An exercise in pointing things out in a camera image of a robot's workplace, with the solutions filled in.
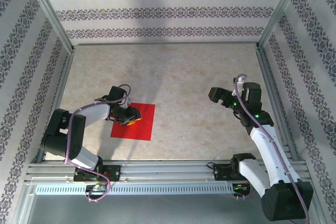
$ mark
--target purple cable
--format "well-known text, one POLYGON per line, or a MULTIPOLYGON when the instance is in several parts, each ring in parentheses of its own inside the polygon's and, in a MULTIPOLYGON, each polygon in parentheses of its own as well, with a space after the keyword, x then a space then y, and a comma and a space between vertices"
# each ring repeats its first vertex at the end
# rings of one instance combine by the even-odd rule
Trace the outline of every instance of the purple cable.
POLYGON ((107 181, 107 188, 106 188, 106 191, 104 194, 101 195, 101 197, 97 198, 97 199, 91 199, 90 198, 90 193, 89 193, 89 196, 88 196, 88 199, 89 201, 95 201, 97 202, 98 200, 101 200, 102 198, 104 198, 110 191, 111 189, 111 183, 110 183, 110 179, 105 176, 104 174, 102 173, 98 173, 98 172, 95 172, 93 170, 90 170, 90 169, 86 169, 86 168, 83 168, 79 165, 76 165, 74 164, 73 162, 69 161, 69 155, 70 155, 70 146, 71 146, 71 130, 72 130, 72 121, 74 120, 74 117, 76 114, 78 114, 80 111, 84 110, 84 109, 87 109, 87 108, 90 108, 90 107, 93 107, 93 106, 96 106, 96 105, 101 105, 101 104, 109 104, 109 103, 116 103, 116 102, 121 102, 122 100, 126 99, 130 93, 131 93, 131 86, 129 86, 128 84, 122 84, 119 86, 120 87, 124 87, 124 86, 127 86, 129 88, 129 91, 128 93, 121 99, 117 99, 117 100, 114 100, 114 101, 106 101, 106 102, 94 102, 94 103, 91 103, 91 104, 88 104, 88 105, 85 105, 77 110, 74 111, 74 113, 72 113, 71 117, 70 117, 70 120, 69 120, 69 126, 68 126, 68 142, 67 142, 67 149, 66 149, 66 153, 65 153, 65 159, 64 159, 64 164, 68 164, 70 163, 71 165, 79 168, 79 169, 82 169, 82 170, 85 170, 87 172, 90 172, 90 173, 93 173, 93 174, 96 174, 98 176, 101 176, 103 177, 104 179, 106 179, 107 181))
POLYGON ((289 178, 289 180, 290 180, 290 182, 293 184, 293 187, 294 187, 294 190, 295 190, 295 192, 296 192, 296 194, 298 195, 298 198, 299 198, 299 200, 300 200, 300 203, 301 203, 301 205, 302 205, 302 207, 303 207, 303 210, 305 211, 305 215, 306 215, 306 224, 309 224, 310 223, 310 218, 309 218, 309 213, 308 213, 308 209, 307 209, 307 206, 306 206, 306 204, 305 204, 305 202, 303 201, 303 198, 302 198, 302 196, 301 196, 301 194, 300 194, 300 192, 299 192, 299 189, 298 189, 298 187, 297 187, 297 185, 295 184, 295 182, 294 182, 294 179, 292 178, 292 176, 291 176, 291 174, 289 173, 289 170, 288 170, 288 168, 287 168, 287 165, 286 165, 286 163, 285 163, 285 161, 284 161, 284 159, 283 159, 283 157, 282 157, 282 155, 281 155, 281 153, 280 153, 280 150, 279 150, 279 148, 278 148, 278 146, 277 146, 277 144, 275 143, 275 141, 274 141, 274 139, 271 137, 271 135, 265 130, 265 128, 254 118, 254 116, 247 110, 247 108, 245 107, 245 105, 244 105, 244 103, 243 103, 243 101, 242 101, 242 98, 240 97, 240 94, 239 94, 239 92, 238 92, 238 79, 240 78, 240 77, 243 77, 242 79, 243 80, 245 80, 246 78, 247 78, 247 76, 246 76, 246 74, 243 74, 243 73, 241 73, 240 75, 238 75, 237 77, 236 77, 236 81, 235 81, 235 91, 236 91, 236 94, 237 94, 237 98, 238 98, 238 101, 239 101, 239 103, 240 103, 240 105, 241 105, 241 107, 243 108, 243 110, 246 112, 246 114, 259 126, 259 128, 264 132, 264 134, 269 138, 269 140, 271 141, 271 143, 272 143, 272 145, 274 146, 274 149, 275 149, 275 151, 276 151, 276 153, 277 153, 277 155, 278 155, 278 157, 279 157, 279 159, 280 159, 280 162, 281 162, 281 164, 282 164, 282 166, 283 166, 283 169, 285 170, 285 172, 286 172, 286 174, 287 174, 287 176, 288 176, 288 178, 289 178))

